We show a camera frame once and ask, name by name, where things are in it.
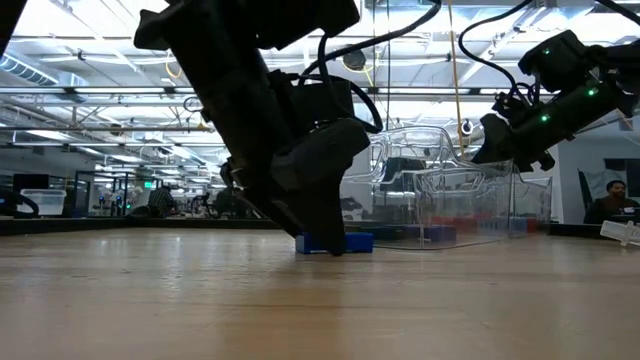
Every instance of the blue object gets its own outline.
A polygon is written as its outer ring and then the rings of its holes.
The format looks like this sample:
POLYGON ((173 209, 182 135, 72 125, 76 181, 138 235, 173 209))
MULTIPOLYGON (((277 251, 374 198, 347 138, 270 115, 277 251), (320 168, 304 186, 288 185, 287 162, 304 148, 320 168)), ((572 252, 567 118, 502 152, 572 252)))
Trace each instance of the blue object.
POLYGON ((405 237, 403 226, 362 227, 362 231, 371 234, 376 240, 401 240, 405 237))
POLYGON ((508 231, 508 218, 488 218, 478 221, 478 233, 482 235, 493 235, 508 231))
POLYGON ((455 242, 456 241, 456 228, 446 225, 434 225, 424 229, 426 232, 426 238, 431 242, 455 242))
MULTIPOLYGON (((369 233, 347 233, 347 252, 350 253, 372 253, 373 234, 369 233)), ((309 234, 298 235, 296 237, 296 251, 301 254, 313 254, 326 252, 318 244, 315 244, 309 234)))
POLYGON ((525 217, 512 217, 509 220, 510 235, 526 235, 529 225, 529 219, 525 217))

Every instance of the table surface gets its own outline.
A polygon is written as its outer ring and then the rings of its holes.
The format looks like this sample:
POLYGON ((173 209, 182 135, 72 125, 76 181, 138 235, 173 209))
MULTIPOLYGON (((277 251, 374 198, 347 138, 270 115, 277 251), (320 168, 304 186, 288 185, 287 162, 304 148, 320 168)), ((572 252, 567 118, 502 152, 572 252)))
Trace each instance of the table surface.
POLYGON ((2 359, 639 359, 640 251, 299 255, 279 231, 0 238, 2 359))

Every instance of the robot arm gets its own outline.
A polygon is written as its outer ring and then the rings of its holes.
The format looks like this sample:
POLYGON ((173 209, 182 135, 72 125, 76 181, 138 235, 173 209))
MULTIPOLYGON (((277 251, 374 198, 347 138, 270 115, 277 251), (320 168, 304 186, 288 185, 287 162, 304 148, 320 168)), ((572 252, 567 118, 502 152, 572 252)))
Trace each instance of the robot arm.
POLYGON ((259 48, 282 49, 320 28, 337 35, 359 20, 352 0, 170 1, 142 11, 134 44, 174 56, 231 157, 222 177, 235 194, 290 235, 308 232, 334 255, 345 251, 339 186, 369 146, 348 82, 293 87, 269 73, 259 48))
MULTIPOLYGON (((598 0, 640 25, 640 18, 608 0, 598 0)), ((513 84, 509 94, 496 97, 496 114, 480 121, 485 143, 472 161, 488 163, 514 159, 522 172, 539 162, 543 170, 555 164, 547 149, 613 110, 632 117, 640 94, 640 42, 629 45, 587 47, 570 30, 531 49, 518 63, 536 78, 529 96, 513 84), (540 87, 556 93, 548 103, 539 101, 540 87)))

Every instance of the person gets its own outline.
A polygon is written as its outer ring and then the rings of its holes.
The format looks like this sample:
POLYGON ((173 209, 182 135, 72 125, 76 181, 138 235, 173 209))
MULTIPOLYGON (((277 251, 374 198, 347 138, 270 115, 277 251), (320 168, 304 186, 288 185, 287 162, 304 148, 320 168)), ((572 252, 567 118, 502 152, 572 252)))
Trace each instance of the person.
POLYGON ((607 184, 607 195, 591 204, 584 217, 585 224, 602 224, 605 220, 626 222, 636 217, 640 204, 626 197, 627 184, 613 180, 607 184))
POLYGON ((176 206, 176 201, 171 196, 171 188, 163 185, 149 194, 149 202, 146 206, 140 206, 129 214, 133 218, 164 218, 171 213, 176 206))

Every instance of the transparent acrylic box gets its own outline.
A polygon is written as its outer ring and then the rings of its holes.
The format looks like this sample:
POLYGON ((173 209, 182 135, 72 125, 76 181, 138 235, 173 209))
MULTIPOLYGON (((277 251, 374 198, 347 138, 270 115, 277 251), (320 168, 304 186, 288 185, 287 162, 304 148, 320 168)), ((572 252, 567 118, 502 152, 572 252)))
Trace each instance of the transparent acrylic box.
MULTIPOLYGON (((356 156, 342 183, 347 231, 371 232, 378 246, 412 250, 506 239, 521 231, 511 226, 521 201, 543 192, 520 180, 522 196, 516 201, 520 177, 513 169, 511 162, 460 160, 438 127, 372 136, 371 146, 356 156)), ((541 213, 536 218, 544 217, 541 213)))
POLYGON ((551 223, 551 178, 523 180, 515 172, 510 235, 522 236, 546 229, 551 223))

